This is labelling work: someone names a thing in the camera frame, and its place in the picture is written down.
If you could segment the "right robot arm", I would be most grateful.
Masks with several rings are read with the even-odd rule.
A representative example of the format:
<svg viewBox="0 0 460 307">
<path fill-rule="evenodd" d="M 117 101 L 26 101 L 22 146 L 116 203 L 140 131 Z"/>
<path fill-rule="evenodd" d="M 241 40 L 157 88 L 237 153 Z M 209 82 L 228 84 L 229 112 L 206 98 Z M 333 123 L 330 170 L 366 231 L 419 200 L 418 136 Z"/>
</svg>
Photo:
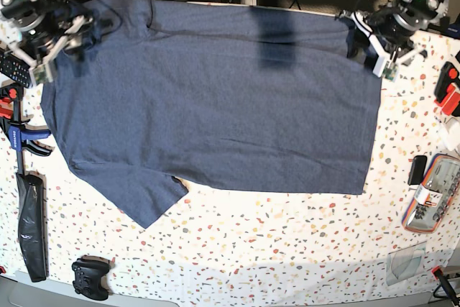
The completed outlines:
<svg viewBox="0 0 460 307">
<path fill-rule="evenodd" d="M 81 50 L 93 23 L 74 0 L 1 0 L 1 73 L 25 88 L 53 81 L 56 57 Z"/>
</svg>

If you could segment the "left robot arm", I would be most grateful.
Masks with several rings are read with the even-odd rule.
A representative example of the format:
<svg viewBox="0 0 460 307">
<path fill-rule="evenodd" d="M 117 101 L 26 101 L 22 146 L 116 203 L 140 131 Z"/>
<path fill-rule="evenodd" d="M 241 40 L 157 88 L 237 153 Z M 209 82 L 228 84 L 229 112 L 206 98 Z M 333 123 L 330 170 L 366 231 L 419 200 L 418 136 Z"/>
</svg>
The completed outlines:
<svg viewBox="0 0 460 307">
<path fill-rule="evenodd" d="M 354 9 L 339 13 L 337 19 L 352 24 L 347 39 L 347 57 L 360 62 L 378 78 L 395 80 L 400 68 L 409 66 L 418 55 L 427 56 L 412 36 L 446 18 L 449 0 L 392 0 L 373 12 Z"/>
</svg>

